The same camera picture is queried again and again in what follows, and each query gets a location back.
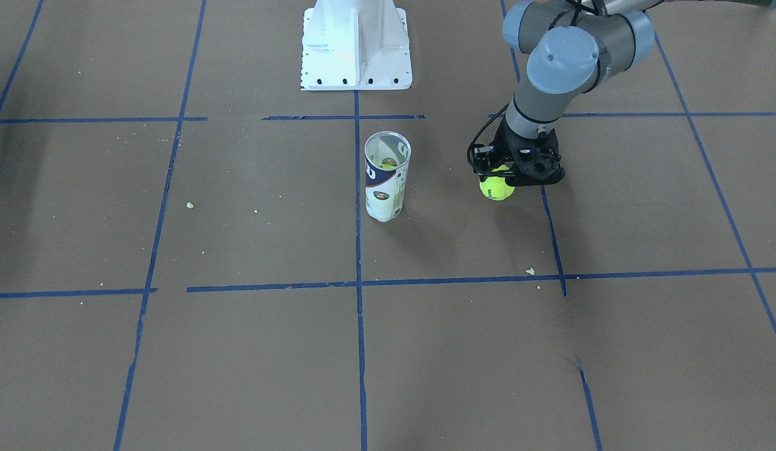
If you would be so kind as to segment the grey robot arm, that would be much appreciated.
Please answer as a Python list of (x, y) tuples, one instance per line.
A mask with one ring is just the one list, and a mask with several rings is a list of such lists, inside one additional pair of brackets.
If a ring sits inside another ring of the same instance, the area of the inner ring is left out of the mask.
[(527, 57), (494, 139), (466, 158), (481, 182), (552, 185), (565, 175), (556, 126), (573, 99), (642, 62), (656, 43), (646, 15), (657, 1), (522, 1), (502, 36)]

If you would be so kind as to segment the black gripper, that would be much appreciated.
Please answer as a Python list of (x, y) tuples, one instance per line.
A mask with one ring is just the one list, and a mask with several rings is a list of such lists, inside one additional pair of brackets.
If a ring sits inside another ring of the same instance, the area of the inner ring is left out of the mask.
[(506, 119), (501, 119), (491, 145), (468, 146), (468, 163), (480, 177), (493, 177), (504, 172), (502, 165), (510, 168), (517, 162), (527, 166), (539, 162), (537, 148), (537, 137), (519, 135)]

